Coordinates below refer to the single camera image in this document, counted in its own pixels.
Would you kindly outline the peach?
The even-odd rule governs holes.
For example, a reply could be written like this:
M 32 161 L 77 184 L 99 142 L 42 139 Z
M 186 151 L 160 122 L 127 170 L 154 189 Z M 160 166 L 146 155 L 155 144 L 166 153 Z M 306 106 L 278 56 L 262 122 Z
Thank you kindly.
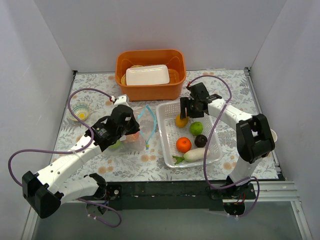
M 136 132 L 134 134 L 129 134 L 125 136 L 125 141 L 128 143 L 135 143 L 140 139 L 140 133 Z

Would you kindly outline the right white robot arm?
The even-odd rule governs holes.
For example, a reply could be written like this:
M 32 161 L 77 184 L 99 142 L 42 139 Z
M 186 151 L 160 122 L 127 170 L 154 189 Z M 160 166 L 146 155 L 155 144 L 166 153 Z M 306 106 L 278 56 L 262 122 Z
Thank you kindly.
M 200 82 L 187 85 L 189 97 L 180 98 L 180 117 L 216 117 L 215 125 L 224 122 L 236 132 L 238 160 L 228 175 L 224 186 L 219 188 L 225 195 L 237 199 L 248 188 L 251 176 L 258 164 L 275 149 L 275 140 L 267 117 L 262 113 L 252 115 L 225 101 L 217 94 L 210 95 Z

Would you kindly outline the clear zip top bag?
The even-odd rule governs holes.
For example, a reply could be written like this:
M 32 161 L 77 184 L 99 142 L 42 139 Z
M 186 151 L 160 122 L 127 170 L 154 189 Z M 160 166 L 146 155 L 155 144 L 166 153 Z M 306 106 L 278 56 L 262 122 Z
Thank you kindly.
M 135 154 L 149 149 L 149 142 L 156 132 L 156 115 L 148 104 L 135 109 L 133 114 L 139 124 L 139 131 L 134 134 L 125 135 L 114 145 L 108 147 L 103 153 L 104 156 Z

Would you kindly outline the green apple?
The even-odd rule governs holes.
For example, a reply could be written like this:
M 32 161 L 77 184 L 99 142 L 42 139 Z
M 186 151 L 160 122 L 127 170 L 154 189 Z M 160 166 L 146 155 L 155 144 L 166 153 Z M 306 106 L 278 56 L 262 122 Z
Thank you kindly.
M 116 149 L 118 149 L 121 145 L 122 145 L 121 141 L 120 141 L 120 140 L 117 140 L 115 144 L 109 146 L 108 148 L 109 148 L 110 150 L 116 150 Z

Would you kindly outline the yellow mango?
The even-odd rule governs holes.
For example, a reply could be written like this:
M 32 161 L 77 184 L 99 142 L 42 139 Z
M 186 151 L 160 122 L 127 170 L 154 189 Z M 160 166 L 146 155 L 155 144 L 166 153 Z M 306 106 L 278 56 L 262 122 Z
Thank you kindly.
M 189 122 L 189 117 L 181 118 L 180 114 L 176 116 L 175 124 L 178 128 L 182 129 L 184 128 Z

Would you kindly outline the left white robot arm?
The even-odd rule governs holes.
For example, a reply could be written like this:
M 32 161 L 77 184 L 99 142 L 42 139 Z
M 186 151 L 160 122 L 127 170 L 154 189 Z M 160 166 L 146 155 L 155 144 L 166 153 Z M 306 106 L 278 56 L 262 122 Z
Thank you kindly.
M 81 197 L 103 199 L 107 193 L 107 182 L 97 173 L 77 181 L 66 180 L 121 137 L 139 130 L 133 109 L 123 104 L 116 106 L 109 116 L 100 118 L 85 132 L 71 148 L 70 154 L 58 158 L 37 173 L 26 172 L 22 176 L 23 197 L 42 219 L 51 216 L 62 204 Z

